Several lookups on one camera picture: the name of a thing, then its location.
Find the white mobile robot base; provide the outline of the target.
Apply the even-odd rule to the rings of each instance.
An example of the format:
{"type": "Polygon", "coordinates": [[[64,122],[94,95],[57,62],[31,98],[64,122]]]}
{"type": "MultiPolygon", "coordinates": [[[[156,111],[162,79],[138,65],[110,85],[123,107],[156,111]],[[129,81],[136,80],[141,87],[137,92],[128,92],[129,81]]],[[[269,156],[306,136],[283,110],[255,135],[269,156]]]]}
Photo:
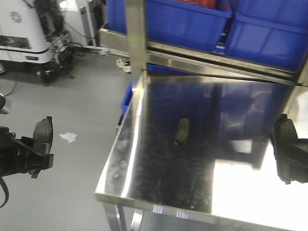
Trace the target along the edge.
{"type": "Polygon", "coordinates": [[[74,78],[73,46],[95,40],[90,0],[2,0],[0,73],[7,63],[27,64],[45,84],[54,72],[74,78]]]}

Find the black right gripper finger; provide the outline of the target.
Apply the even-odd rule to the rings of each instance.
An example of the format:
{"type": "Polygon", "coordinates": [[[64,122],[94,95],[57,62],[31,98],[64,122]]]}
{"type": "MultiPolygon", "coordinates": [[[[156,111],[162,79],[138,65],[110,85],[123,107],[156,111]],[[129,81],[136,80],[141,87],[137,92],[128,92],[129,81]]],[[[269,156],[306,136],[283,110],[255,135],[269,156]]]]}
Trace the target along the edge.
{"type": "Polygon", "coordinates": [[[297,181],[300,183],[308,182],[308,164],[297,161],[287,161],[284,164],[283,181],[290,183],[297,181]]]}
{"type": "Polygon", "coordinates": [[[287,161],[308,163],[308,140],[296,139],[281,142],[281,168],[287,161]]]}

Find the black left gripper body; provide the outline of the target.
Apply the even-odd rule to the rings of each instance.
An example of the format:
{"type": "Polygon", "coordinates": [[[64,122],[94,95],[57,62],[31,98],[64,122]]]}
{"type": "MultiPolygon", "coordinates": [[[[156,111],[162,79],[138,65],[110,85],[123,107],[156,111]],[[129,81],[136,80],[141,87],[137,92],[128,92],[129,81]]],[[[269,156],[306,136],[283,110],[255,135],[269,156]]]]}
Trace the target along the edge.
{"type": "Polygon", "coordinates": [[[29,173],[29,159],[26,154],[31,148],[31,138],[22,136],[16,139],[9,128],[0,128],[0,176],[5,177],[19,173],[29,173]]]}

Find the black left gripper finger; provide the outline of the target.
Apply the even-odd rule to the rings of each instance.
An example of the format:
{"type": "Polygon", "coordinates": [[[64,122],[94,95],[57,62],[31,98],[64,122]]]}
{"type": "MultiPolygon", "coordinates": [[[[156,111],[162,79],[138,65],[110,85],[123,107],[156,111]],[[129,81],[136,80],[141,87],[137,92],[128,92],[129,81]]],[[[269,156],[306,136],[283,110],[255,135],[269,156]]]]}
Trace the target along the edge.
{"type": "Polygon", "coordinates": [[[31,178],[37,178],[40,171],[41,171],[41,168],[34,168],[34,169],[29,170],[28,173],[31,176],[31,178]]]}
{"type": "Polygon", "coordinates": [[[38,138],[36,140],[22,137],[21,141],[27,146],[27,160],[30,163],[40,168],[51,168],[53,166],[53,154],[51,154],[53,138],[38,138]]]}

